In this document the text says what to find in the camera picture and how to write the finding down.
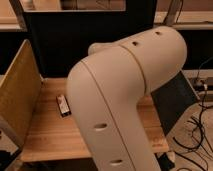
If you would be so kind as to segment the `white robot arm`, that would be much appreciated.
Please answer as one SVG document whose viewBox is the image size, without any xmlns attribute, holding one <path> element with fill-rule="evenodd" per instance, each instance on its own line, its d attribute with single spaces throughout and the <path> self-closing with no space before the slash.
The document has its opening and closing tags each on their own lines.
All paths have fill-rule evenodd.
<svg viewBox="0 0 213 171">
<path fill-rule="evenodd" d="M 71 69 L 67 101 L 99 171 L 161 171 L 137 103 L 174 78 L 186 58 L 180 33 L 161 26 L 92 45 Z"/>
</svg>

